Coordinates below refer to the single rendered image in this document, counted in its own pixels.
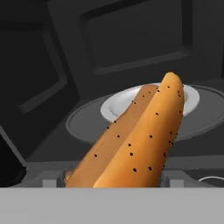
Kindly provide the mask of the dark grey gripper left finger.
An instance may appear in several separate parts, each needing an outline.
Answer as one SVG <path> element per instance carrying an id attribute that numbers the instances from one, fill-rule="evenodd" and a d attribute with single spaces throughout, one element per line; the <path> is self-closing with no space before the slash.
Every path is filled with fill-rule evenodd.
<path id="1" fill-rule="evenodd" d="M 65 186 L 66 171 L 42 171 L 35 177 L 17 184 L 16 188 L 59 188 Z"/>

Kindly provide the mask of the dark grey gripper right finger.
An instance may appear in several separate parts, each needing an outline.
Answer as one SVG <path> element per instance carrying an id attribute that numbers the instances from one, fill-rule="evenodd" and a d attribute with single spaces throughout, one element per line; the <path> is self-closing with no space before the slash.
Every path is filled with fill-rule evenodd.
<path id="1" fill-rule="evenodd" d="M 160 187 L 212 187 L 188 176 L 183 171 L 163 171 L 159 179 Z"/>

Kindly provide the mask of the seeded hotdog bun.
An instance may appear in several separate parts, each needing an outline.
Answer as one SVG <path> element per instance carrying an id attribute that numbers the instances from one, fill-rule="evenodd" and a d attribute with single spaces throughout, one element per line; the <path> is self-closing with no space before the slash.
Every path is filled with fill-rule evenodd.
<path id="1" fill-rule="evenodd" d="M 123 116 L 107 130 L 67 179 L 67 187 L 156 187 L 168 149 L 178 134 L 184 108 L 184 89 L 175 73 L 167 73 L 133 129 Z"/>

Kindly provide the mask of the grey microwave turntable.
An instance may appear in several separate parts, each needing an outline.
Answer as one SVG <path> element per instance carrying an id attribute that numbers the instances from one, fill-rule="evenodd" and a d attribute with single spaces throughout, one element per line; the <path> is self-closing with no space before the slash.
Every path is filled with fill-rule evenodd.
<path id="1" fill-rule="evenodd" d="M 178 130 L 177 142 L 204 134 L 224 123 L 224 92 L 211 87 L 193 87 L 199 91 L 199 104 L 184 117 Z M 110 94 L 77 108 L 66 121 L 67 131 L 83 142 L 94 144 L 109 126 L 100 111 L 109 97 Z"/>

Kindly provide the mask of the small white plate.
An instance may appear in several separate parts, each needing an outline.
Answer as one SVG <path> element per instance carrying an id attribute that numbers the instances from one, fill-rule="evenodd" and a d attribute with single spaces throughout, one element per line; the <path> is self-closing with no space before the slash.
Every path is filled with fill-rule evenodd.
<path id="1" fill-rule="evenodd" d="M 101 106 L 101 115 L 108 122 L 113 123 L 123 114 L 133 110 L 133 106 L 139 104 L 140 108 L 135 112 L 141 115 L 153 98 L 154 88 L 158 88 L 159 83 L 150 83 L 146 85 L 127 88 L 113 96 L 109 97 Z M 184 101 L 183 116 L 193 112 L 200 102 L 200 94 L 194 88 L 183 85 L 182 90 L 176 90 L 175 95 Z"/>

